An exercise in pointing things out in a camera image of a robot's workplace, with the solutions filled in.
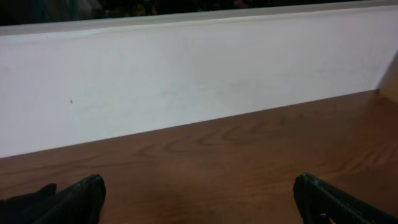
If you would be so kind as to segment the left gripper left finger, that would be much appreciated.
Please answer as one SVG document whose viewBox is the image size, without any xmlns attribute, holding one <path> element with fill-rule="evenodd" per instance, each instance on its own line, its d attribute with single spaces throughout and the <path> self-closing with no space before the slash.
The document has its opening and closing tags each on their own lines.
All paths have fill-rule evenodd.
<svg viewBox="0 0 398 224">
<path fill-rule="evenodd" d="M 18 224 L 98 224 L 106 196 L 102 176 L 90 175 L 18 215 Z"/>
</svg>

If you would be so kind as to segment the black t-shirt with logo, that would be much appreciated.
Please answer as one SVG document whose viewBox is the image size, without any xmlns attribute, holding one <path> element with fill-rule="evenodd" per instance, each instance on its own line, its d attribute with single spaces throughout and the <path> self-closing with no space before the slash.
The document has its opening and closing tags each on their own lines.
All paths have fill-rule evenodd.
<svg viewBox="0 0 398 224">
<path fill-rule="evenodd" d="M 23 210 L 54 196 L 56 189 L 57 185 L 51 183 L 34 193 L 1 199 L 1 223 L 8 223 L 9 220 L 18 216 Z"/>
</svg>

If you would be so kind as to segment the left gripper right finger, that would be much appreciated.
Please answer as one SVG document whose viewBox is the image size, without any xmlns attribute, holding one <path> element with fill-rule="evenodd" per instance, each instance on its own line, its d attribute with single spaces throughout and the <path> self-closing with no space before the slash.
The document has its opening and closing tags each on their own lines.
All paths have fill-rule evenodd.
<svg viewBox="0 0 398 224">
<path fill-rule="evenodd" d="M 397 224 L 396 217 L 309 173 L 296 177 L 293 191 L 303 224 Z"/>
</svg>

